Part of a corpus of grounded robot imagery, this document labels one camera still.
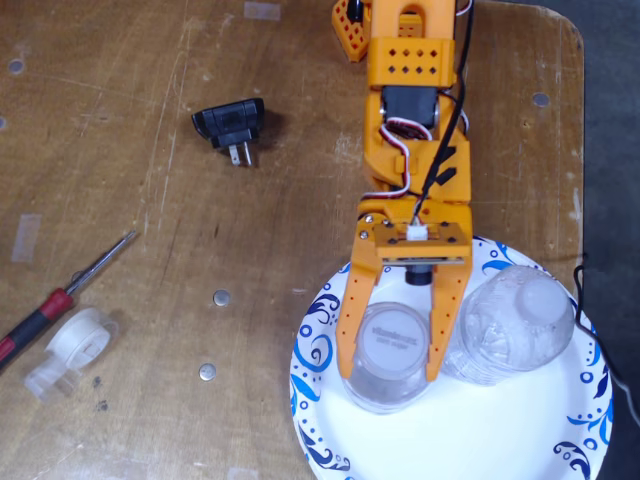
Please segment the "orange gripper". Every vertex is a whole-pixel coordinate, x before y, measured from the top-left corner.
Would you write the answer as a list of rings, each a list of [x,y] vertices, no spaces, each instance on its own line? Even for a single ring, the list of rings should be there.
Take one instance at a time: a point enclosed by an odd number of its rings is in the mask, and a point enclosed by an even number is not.
[[[414,275],[434,271],[426,378],[441,369],[472,265],[472,215],[467,204],[415,197],[368,199],[358,207],[351,262],[336,329],[338,369],[344,380],[354,368],[357,335],[384,266]]]

